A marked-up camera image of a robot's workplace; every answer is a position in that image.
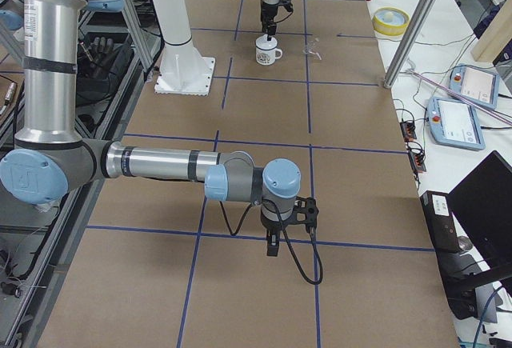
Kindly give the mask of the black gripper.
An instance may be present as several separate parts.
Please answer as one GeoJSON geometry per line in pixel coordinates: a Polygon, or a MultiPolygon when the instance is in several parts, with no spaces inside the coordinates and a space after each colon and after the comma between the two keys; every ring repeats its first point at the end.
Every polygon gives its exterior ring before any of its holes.
{"type": "Polygon", "coordinates": [[[278,4],[261,3],[260,20],[262,32],[269,32],[269,35],[275,35],[277,23],[274,21],[278,13],[278,4]]]}
{"type": "Polygon", "coordinates": [[[268,257],[277,257],[282,224],[280,221],[274,221],[265,216],[262,216],[262,224],[266,228],[266,255],[268,257]]]}

